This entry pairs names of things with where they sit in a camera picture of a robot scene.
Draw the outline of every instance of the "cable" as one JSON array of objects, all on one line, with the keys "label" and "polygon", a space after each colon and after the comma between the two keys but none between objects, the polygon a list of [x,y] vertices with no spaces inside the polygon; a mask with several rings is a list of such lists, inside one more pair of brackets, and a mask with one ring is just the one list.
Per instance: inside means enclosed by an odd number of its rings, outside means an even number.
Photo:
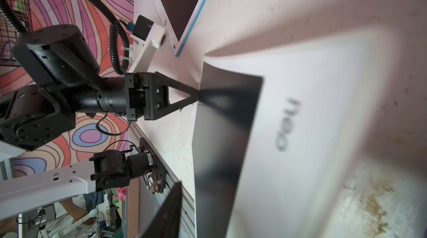
[{"label": "cable", "polygon": [[37,228],[37,233],[36,233],[36,235],[35,235],[35,238],[37,238],[37,236],[38,236],[38,232],[40,231],[40,224],[41,224],[41,220],[43,219],[43,213],[44,213],[44,208],[41,210],[42,211],[42,213],[41,213],[41,217],[40,217],[40,221],[39,221],[39,223],[38,223],[38,228]]},{"label": "cable", "polygon": [[96,124],[95,124],[95,128],[102,134],[108,135],[108,136],[120,136],[122,134],[124,134],[126,132],[126,130],[128,130],[128,128],[131,126],[131,122],[129,121],[127,128],[121,132],[121,133],[108,133],[106,131],[103,131],[100,127],[99,124],[101,123],[101,121],[103,121],[108,115],[108,112],[105,112],[105,116],[103,118],[101,118]]},{"label": "cable", "polygon": [[[122,64],[120,65],[119,62],[119,48],[117,39],[117,34],[120,35],[120,38],[123,41],[124,47],[129,47],[129,39],[126,35],[125,30],[120,25],[120,22],[117,20],[117,18],[114,16],[114,14],[105,6],[102,1],[100,0],[88,0],[91,4],[93,4],[111,23],[111,26],[113,27],[114,33],[111,35],[110,33],[110,56],[111,56],[111,63],[113,64],[114,71],[119,74],[123,75],[125,74],[127,67],[129,65],[128,60],[123,59]],[[16,30],[17,33],[23,34],[27,33],[28,30],[23,26],[19,18],[15,15],[12,8],[8,4],[7,0],[0,0],[0,12],[3,14],[3,16],[6,18],[6,20],[9,22],[9,24]],[[124,56],[129,57],[129,51],[124,51]]]},{"label": "cable", "polygon": [[145,180],[145,176],[143,176],[143,178],[144,178],[145,185],[147,185],[147,186],[148,186],[148,183],[147,183],[147,181]]},{"label": "cable", "polygon": [[[129,147],[131,147],[131,146],[134,146],[135,148],[138,148],[138,147],[136,147],[136,145],[133,143],[133,142],[131,142],[131,141],[128,141],[128,140],[118,140],[118,141],[115,141],[115,142],[113,142],[113,143],[110,143],[104,150],[103,150],[103,152],[105,152],[106,150],[107,150],[107,148],[108,147],[110,147],[110,145],[113,145],[113,144],[115,144],[116,142],[120,142],[120,141],[126,141],[126,142],[129,142],[129,143],[131,143],[132,145],[130,145]],[[122,151],[122,153],[128,153],[128,152],[131,152],[133,149],[129,149],[129,150],[123,150]]]},{"label": "cable", "polygon": [[159,185],[157,184],[157,174],[154,171],[154,169],[151,170],[154,173],[154,181],[156,182],[156,186],[157,186],[157,192],[159,192]]},{"label": "cable", "polygon": [[147,177],[147,171],[149,171],[149,169],[147,169],[146,171],[145,171],[145,174],[144,174],[144,176],[147,178],[147,181],[149,182],[149,183],[151,183],[151,185],[153,186],[153,193],[155,192],[155,190],[156,190],[156,187],[154,186],[154,184],[152,183],[152,182],[150,182],[150,180],[148,179],[148,177]]},{"label": "cable", "polygon": [[122,23],[123,26],[128,27],[127,23],[123,21],[122,19],[119,19],[119,22]]},{"label": "cable", "polygon": [[19,217],[19,215],[18,215],[18,216],[16,216],[16,223],[18,223],[18,224],[27,224],[27,223],[30,223],[33,220],[37,219],[38,216],[40,216],[40,213],[37,216],[35,216],[35,218],[30,219],[30,221],[27,221],[27,222],[18,222],[18,217]]}]

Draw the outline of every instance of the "pink flower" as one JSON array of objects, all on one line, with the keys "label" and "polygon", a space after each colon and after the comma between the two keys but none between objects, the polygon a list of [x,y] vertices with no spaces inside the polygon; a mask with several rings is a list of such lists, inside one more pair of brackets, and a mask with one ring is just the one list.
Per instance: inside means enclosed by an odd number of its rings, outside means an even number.
[{"label": "pink flower", "polygon": [[126,187],[122,187],[122,188],[115,188],[117,194],[113,195],[113,198],[118,198],[119,201],[124,201],[126,199],[126,193],[127,193],[127,189]]}]

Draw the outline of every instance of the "person's arm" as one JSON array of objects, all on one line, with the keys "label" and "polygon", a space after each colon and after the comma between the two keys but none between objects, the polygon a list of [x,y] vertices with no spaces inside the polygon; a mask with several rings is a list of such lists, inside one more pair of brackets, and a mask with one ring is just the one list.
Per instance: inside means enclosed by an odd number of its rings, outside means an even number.
[{"label": "person's arm", "polygon": [[[72,198],[62,200],[59,203],[64,207],[64,209],[67,211],[67,213],[69,215],[71,215],[75,221],[78,221],[82,217],[89,214],[85,209],[74,204]],[[94,220],[95,220],[94,218],[90,218],[87,221],[85,221],[84,224],[91,225],[91,224],[93,224]]]},{"label": "person's arm", "polygon": [[16,223],[16,217],[7,218],[0,220],[0,237],[8,232],[17,232],[18,223]]}]

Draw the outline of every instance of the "wire mesh cage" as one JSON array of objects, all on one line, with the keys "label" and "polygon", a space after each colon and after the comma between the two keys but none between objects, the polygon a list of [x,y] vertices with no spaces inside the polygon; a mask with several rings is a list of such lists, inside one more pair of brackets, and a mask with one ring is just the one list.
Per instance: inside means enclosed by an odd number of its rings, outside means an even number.
[{"label": "wire mesh cage", "polygon": [[[21,23],[32,31],[31,12],[29,8],[29,0],[8,0],[15,14],[21,20]],[[18,37],[18,33],[0,14],[0,66],[20,66],[12,56],[12,47]]]}]

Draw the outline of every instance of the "white bracket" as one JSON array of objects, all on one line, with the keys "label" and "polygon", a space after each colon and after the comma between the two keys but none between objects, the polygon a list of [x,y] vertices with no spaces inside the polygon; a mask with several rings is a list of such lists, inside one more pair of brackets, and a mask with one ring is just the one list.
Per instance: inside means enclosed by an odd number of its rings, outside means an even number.
[{"label": "white bracket", "polygon": [[169,32],[156,23],[153,23],[146,40],[142,40],[135,35],[131,35],[131,38],[134,41],[134,45],[133,52],[130,50],[129,55],[132,53],[132,59],[134,61],[128,72],[147,72],[154,53],[156,50],[163,50],[165,44],[167,43],[168,37]]}]

